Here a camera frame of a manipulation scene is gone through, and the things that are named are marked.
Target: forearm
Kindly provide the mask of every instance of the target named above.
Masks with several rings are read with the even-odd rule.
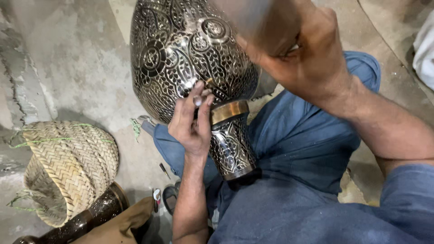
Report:
[[[204,185],[206,157],[185,156],[184,173],[173,215],[173,243],[206,243],[207,206]]]
[[[404,108],[368,90],[358,78],[337,116],[350,121],[384,173],[406,161],[434,158],[434,132]]]

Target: knee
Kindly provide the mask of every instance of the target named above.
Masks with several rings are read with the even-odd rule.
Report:
[[[362,52],[345,52],[348,71],[358,76],[370,90],[378,92],[381,81],[380,64],[373,56]]]

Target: man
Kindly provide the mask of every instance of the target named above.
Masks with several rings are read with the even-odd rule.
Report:
[[[194,121],[193,98],[202,93],[202,82],[178,100],[168,131],[155,128],[156,146],[182,176],[173,243],[434,242],[433,130],[376,94],[378,62],[342,51],[333,10],[310,3],[299,10],[300,49],[284,59],[239,39],[252,61],[286,88],[249,126],[261,169],[256,181],[234,187],[214,178],[207,159],[213,95]],[[386,176],[379,208],[337,201],[359,136]],[[176,151],[178,142],[184,165],[177,163],[180,155],[176,161],[163,149]],[[219,223],[209,237],[207,219],[215,208]]]

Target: blue pants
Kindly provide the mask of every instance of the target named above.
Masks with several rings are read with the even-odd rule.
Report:
[[[348,70],[370,90],[378,92],[381,70],[366,53],[345,52]],[[333,117],[289,91],[268,102],[249,126],[257,167],[288,175],[322,192],[337,195],[339,183],[360,138],[351,125]],[[157,125],[154,142],[174,174],[182,177],[184,147]],[[208,185],[218,175],[211,157],[204,170]]]

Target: white cloth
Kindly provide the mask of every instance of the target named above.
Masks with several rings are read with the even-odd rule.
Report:
[[[434,11],[430,13],[414,41],[413,68],[419,78],[434,90]]]

